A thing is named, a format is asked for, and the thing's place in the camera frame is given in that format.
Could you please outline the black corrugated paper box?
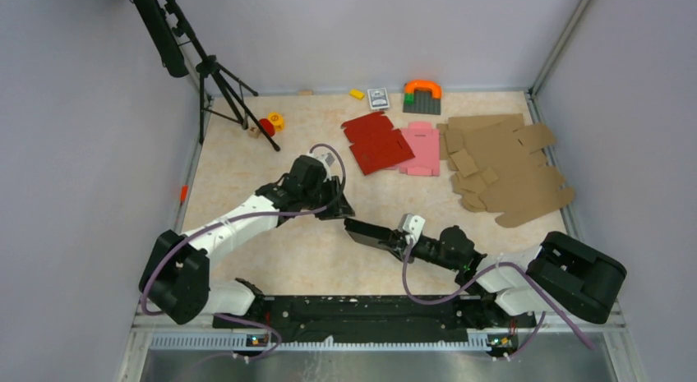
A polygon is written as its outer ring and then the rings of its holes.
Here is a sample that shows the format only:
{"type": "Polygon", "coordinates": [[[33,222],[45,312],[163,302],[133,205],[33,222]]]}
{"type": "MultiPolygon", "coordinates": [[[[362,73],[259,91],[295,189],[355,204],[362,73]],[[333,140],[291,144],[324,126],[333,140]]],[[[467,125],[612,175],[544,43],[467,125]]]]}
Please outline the black corrugated paper box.
{"type": "Polygon", "coordinates": [[[379,250],[400,253],[406,246],[406,240],[396,229],[389,229],[356,219],[344,220],[346,233],[358,244],[379,250]]]}

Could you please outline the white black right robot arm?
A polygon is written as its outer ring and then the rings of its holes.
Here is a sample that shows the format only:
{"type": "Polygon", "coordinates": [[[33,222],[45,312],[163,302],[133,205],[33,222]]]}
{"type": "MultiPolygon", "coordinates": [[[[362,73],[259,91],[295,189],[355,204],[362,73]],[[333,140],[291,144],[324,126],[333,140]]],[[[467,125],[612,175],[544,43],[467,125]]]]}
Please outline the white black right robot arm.
{"type": "Polygon", "coordinates": [[[433,300],[416,296],[403,275],[405,294],[412,301],[434,306],[466,292],[484,300],[482,316],[493,326],[544,311],[604,324],[627,277],[621,262],[558,231],[526,251],[499,255],[477,251],[457,225],[443,229],[437,238],[427,237],[418,216],[402,228],[375,228],[372,236],[372,246],[399,260],[403,273],[415,260],[455,272],[457,289],[433,300]]]}

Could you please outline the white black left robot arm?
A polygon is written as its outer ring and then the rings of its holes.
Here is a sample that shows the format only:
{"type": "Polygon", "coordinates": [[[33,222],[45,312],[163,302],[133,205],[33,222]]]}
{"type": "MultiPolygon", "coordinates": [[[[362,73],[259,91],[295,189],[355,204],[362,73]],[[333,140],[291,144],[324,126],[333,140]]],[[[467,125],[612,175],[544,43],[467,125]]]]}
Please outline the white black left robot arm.
{"type": "Polygon", "coordinates": [[[184,233],[167,230],[155,240],[139,282],[141,311],[166,315],[186,324],[200,313],[232,315],[244,327],[260,323],[259,293],[241,279],[211,282],[212,269],[252,238],[290,219],[312,215],[319,220],[352,217],[344,195],[346,175],[331,173],[336,153],[302,154],[288,173],[258,188],[237,208],[184,233]]]}

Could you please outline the playing card deck box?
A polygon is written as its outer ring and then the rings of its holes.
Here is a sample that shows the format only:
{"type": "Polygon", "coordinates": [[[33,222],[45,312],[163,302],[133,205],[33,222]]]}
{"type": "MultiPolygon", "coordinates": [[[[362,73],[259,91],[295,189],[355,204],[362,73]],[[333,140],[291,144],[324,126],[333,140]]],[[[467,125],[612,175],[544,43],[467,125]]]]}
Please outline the playing card deck box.
{"type": "Polygon", "coordinates": [[[367,90],[369,108],[375,111],[385,111],[390,108],[389,94],[386,88],[367,90]]]}

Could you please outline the red yellow toy spool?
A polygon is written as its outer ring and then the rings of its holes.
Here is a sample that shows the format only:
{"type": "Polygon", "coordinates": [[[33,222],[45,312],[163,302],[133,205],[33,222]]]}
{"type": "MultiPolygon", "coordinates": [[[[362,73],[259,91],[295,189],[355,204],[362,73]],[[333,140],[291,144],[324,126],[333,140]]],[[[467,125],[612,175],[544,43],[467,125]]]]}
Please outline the red yellow toy spool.
{"type": "Polygon", "coordinates": [[[261,128],[271,137],[285,129],[285,118],[282,114],[271,112],[259,120],[261,128]]]}

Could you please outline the small wooden cube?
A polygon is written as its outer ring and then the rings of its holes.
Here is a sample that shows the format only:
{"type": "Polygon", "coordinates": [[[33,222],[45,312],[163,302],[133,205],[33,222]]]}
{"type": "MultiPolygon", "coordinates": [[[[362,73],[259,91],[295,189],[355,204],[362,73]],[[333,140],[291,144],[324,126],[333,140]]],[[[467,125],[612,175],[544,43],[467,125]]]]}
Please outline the small wooden cube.
{"type": "Polygon", "coordinates": [[[250,127],[250,128],[248,129],[248,131],[247,131],[247,134],[248,134],[251,138],[256,139],[256,138],[259,138],[259,137],[260,137],[260,135],[261,135],[261,130],[260,130],[259,128],[257,128],[257,127],[250,127]]]}

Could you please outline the red flat cardboard sheet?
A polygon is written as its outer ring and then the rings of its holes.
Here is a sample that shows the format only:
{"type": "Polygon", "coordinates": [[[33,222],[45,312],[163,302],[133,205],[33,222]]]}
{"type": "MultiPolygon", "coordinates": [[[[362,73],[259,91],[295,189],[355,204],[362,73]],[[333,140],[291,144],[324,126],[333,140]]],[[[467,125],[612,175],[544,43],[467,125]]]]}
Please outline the red flat cardboard sheet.
{"type": "Polygon", "coordinates": [[[383,111],[356,117],[340,125],[363,175],[393,168],[415,157],[400,129],[383,111]]]}

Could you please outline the brown flat cardboard sheets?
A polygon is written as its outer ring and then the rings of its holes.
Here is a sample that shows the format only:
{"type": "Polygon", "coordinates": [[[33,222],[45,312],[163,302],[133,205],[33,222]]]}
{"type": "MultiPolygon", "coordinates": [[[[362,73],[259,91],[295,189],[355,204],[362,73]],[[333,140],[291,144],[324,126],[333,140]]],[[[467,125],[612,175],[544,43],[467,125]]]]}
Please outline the brown flat cardboard sheets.
{"type": "Polygon", "coordinates": [[[574,200],[575,189],[544,152],[556,143],[546,125],[528,124],[518,113],[450,117],[438,130],[441,157],[466,210],[517,228],[574,200]]]}

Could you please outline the yellow small block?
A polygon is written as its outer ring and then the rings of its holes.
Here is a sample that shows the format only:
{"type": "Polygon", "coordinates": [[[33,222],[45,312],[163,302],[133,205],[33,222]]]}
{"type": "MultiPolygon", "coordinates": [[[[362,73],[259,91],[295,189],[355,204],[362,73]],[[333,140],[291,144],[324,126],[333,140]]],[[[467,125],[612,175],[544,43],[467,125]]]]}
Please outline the yellow small block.
{"type": "Polygon", "coordinates": [[[349,95],[355,99],[362,100],[365,94],[361,90],[352,89],[349,91],[349,95]]]}

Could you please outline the pink flat cardboard sheet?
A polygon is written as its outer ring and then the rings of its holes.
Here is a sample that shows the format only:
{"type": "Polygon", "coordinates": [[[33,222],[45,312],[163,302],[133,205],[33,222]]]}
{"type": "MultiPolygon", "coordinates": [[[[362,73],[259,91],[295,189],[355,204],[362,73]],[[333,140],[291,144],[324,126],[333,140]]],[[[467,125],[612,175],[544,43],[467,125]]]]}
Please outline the pink flat cardboard sheet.
{"type": "Polygon", "coordinates": [[[440,132],[429,122],[410,122],[400,129],[414,157],[397,165],[408,176],[440,175],[440,132]]]}

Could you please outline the grey building baseplate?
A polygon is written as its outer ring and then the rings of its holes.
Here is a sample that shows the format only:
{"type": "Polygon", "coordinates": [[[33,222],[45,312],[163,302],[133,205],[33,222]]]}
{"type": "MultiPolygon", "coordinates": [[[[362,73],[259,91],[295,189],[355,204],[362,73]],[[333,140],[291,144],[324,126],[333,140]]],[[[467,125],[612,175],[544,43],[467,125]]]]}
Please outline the grey building baseplate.
{"type": "Polygon", "coordinates": [[[426,115],[440,115],[441,99],[433,99],[429,92],[417,91],[414,94],[414,101],[412,104],[406,104],[403,101],[403,112],[426,115]]]}

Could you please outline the orange arch toy block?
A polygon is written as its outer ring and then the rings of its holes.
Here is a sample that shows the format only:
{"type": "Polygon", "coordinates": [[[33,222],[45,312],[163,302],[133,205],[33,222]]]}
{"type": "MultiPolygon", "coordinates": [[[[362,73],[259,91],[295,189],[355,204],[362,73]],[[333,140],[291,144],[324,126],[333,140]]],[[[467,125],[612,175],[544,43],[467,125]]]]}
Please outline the orange arch toy block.
{"type": "Polygon", "coordinates": [[[435,81],[411,80],[404,86],[404,94],[415,94],[417,91],[429,92],[433,99],[442,98],[442,88],[435,81]]]}

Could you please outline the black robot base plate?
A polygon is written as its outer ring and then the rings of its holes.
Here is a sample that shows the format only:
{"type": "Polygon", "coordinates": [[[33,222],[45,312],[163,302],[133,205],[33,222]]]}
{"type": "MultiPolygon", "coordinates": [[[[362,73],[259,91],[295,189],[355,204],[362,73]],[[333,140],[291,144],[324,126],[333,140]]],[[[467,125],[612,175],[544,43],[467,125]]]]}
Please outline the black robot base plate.
{"type": "Polygon", "coordinates": [[[508,315],[491,298],[425,306],[397,295],[262,297],[243,319],[270,326],[286,343],[460,343],[472,330],[537,323],[534,315],[508,315]]]}

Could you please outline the orange clip on frame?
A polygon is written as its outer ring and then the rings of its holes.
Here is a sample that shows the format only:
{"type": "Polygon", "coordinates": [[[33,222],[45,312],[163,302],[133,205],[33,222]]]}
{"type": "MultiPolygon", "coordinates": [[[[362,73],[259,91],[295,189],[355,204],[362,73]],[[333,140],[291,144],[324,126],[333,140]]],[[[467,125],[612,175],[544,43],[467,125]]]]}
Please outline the orange clip on frame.
{"type": "Polygon", "coordinates": [[[187,200],[188,188],[189,188],[189,186],[187,186],[187,185],[184,185],[181,187],[180,197],[179,197],[179,201],[181,203],[184,203],[187,200]]]}

